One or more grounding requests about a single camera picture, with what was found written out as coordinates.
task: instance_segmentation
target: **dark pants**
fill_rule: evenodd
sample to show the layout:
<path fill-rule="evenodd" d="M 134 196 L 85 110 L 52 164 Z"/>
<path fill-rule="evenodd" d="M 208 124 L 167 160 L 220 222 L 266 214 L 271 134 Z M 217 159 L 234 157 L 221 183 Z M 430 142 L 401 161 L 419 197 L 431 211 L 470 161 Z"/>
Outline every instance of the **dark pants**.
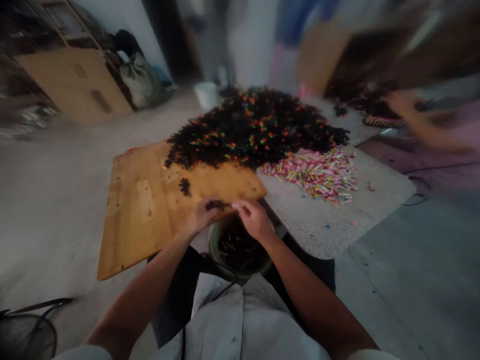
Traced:
<path fill-rule="evenodd" d="M 335 292 L 334 259 L 320 260 L 308 255 L 300 249 L 289 234 L 285 235 L 282 240 L 330 290 Z M 180 264 L 178 264 L 165 300 L 151 321 L 158 348 L 161 348 L 173 339 L 190 321 L 194 294 L 200 273 L 222 277 L 222 273 L 210 259 L 204 258 L 193 247 L 189 246 Z M 291 313 L 301 324 L 302 321 L 298 316 L 297 310 L 292 304 L 279 272 L 274 265 L 272 265 L 268 273 L 265 274 L 265 279 L 274 287 Z"/>

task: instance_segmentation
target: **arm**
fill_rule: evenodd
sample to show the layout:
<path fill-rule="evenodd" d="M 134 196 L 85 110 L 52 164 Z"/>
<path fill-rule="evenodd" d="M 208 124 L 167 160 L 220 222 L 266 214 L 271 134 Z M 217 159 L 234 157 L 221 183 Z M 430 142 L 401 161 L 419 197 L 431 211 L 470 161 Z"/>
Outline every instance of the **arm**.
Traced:
<path fill-rule="evenodd" d="M 340 299 L 273 232 L 263 207 L 253 200 L 234 204 L 246 229 L 270 255 L 310 335 L 333 360 L 357 350 L 378 349 Z"/>
<path fill-rule="evenodd" d="M 435 126 L 430 116 L 418 112 L 415 107 L 415 94 L 412 91 L 394 91 L 386 99 L 390 108 L 400 115 L 417 138 L 437 151 L 458 153 L 471 148 L 454 138 L 448 129 Z"/>
<path fill-rule="evenodd" d="M 105 348 L 113 359 L 128 359 L 130 352 L 164 300 L 172 278 L 190 242 L 218 213 L 205 209 L 214 198 L 198 204 L 173 240 L 133 278 L 103 315 L 85 344 Z"/>

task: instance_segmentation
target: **pink clothing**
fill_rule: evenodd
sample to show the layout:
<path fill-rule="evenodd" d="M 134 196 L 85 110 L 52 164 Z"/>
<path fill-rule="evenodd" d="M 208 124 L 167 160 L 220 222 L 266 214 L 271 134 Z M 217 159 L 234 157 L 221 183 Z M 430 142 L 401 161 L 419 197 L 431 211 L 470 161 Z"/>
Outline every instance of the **pink clothing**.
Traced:
<path fill-rule="evenodd" d="M 472 150 L 446 153 L 418 141 L 398 144 L 382 140 L 376 145 L 378 152 L 372 149 L 372 155 L 383 153 L 380 161 L 402 174 L 422 178 L 434 188 L 477 188 L 480 186 L 480 100 L 462 106 L 449 129 L 455 139 Z"/>

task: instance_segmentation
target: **colorful firecracker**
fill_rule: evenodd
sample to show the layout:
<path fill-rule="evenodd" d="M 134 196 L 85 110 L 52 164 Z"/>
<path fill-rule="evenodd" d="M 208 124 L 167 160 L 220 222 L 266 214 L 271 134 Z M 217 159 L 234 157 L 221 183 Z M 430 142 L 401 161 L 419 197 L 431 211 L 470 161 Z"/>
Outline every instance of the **colorful firecracker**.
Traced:
<path fill-rule="evenodd" d="M 318 108 L 271 88 L 252 87 L 227 98 L 173 134 L 164 167 L 218 168 L 229 161 L 256 170 L 301 148 L 321 153 L 349 140 L 345 129 L 328 125 Z"/>
<path fill-rule="evenodd" d="M 337 146 L 328 153 L 301 149 L 277 164 L 262 167 L 265 174 L 284 177 L 305 189 L 312 199 L 323 198 L 335 205 L 350 203 L 352 192 L 357 191 L 357 167 L 352 159 L 355 152 L 347 154 Z"/>

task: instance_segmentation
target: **black cable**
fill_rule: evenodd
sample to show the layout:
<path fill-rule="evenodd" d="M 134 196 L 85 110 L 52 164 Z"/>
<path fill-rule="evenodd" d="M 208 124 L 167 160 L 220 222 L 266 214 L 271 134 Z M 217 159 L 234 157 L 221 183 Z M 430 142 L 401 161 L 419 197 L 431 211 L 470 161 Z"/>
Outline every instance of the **black cable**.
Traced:
<path fill-rule="evenodd" d="M 228 289 L 230 289 L 233 285 L 235 285 L 237 283 L 237 281 L 239 280 L 239 276 L 237 275 L 237 273 L 235 271 L 233 271 L 232 269 L 228 268 L 227 266 L 225 266 L 224 264 L 220 263 L 220 262 L 216 262 L 215 260 L 212 260 L 211 257 L 208 257 L 208 256 L 204 256 L 205 259 L 209 259 L 212 263 L 214 264 L 217 264 L 217 265 L 220 265 L 222 268 L 224 269 L 227 269 L 229 272 L 231 272 L 234 276 L 235 276 L 235 280 L 233 280 L 233 282 L 230 283 L 230 285 L 228 285 L 226 288 L 224 288 L 222 291 L 220 291 L 220 293 L 215 296 L 213 298 L 212 301 L 215 301 L 217 300 L 220 296 L 222 296 L 222 294 L 224 292 L 226 292 Z M 185 328 L 187 327 L 187 325 L 185 325 L 183 327 L 183 329 L 181 330 L 181 334 L 182 334 L 182 340 L 181 340 L 181 360 L 185 360 L 185 346 L 187 344 L 187 338 L 186 338 L 186 334 L 185 334 Z"/>
<path fill-rule="evenodd" d="M 402 206 L 415 206 L 415 205 L 418 205 L 418 204 L 421 204 L 421 203 L 424 203 L 426 202 L 428 199 L 430 199 L 430 196 L 432 195 L 432 187 L 430 186 L 430 184 L 428 182 L 426 182 L 424 179 L 422 179 L 421 177 L 417 177 L 417 176 L 409 176 L 408 177 L 410 180 L 419 180 L 421 181 L 422 183 L 424 183 L 428 189 L 428 194 L 420 194 L 420 193 L 416 193 L 415 195 L 413 196 L 419 196 L 419 197 L 422 197 L 423 199 L 416 202 L 416 203 L 413 203 L 413 204 L 402 204 Z"/>
<path fill-rule="evenodd" d="M 463 167 L 463 166 L 479 165 L 479 164 L 480 164 L 480 162 L 469 162 L 469 163 L 466 163 L 466 164 L 446 165 L 446 166 L 434 166 L 434 167 L 424 167 L 424 168 L 419 168 L 419 169 L 415 169 L 415 170 L 410 170 L 410 171 L 404 172 L 403 175 L 408 175 L 408 174 L 416 173 L 416 172 L 420 172 L 420 171 L 459 168 L 459 167 Z M 416 203 L 413 203 L 413 204 L 403 204 L 402 206 L 415 206 L 415 205 L 424 203 L 424 202 L 426 202 L 427 200 L 429 200 L 429 199 L 430 199 L 430 196 L 432 195 L 432 186 L 431 186 L 426 180 L 424 180 L 424 179 L 421 178 L 421 177 L 418 177 L 418 176 L 409 176 L 408 178 L 409 178 L 410 180 L 418 180 L 418 181 L 421 181 L 422 183 L 424 183 L 424 184 L 426 185 L 426 187 L 428 188 L 428 194 L 425 195 L 425 194 L 416 193 L 416 194 L 413 195 L 413 196 L 419 196 L 419 197 L 424 197 L 424 198 L 423 198 L 422 200 L 416 202 Z"/>
<path fill-rule="evenodd" d="M 404 172 L 403 175 L 408 175 L 408 174 L 415 173 L 415 172 L 418 172 L 418 171 L 438 170 L 438 169 L 448 169 L 448 168 L 459 168 L 459 167 L 470 166 L 470 165 L 480 165 L 480 162 L 477 161 L 477 162 L 469 162 L 469 163 L 466 163 L 466 164 L 459 164 L 459 165 L 424 167 L 424 168 L 419 168 L 419 169 L 415 169 L 415 170 L 410 170 L 410 171 Z"/>

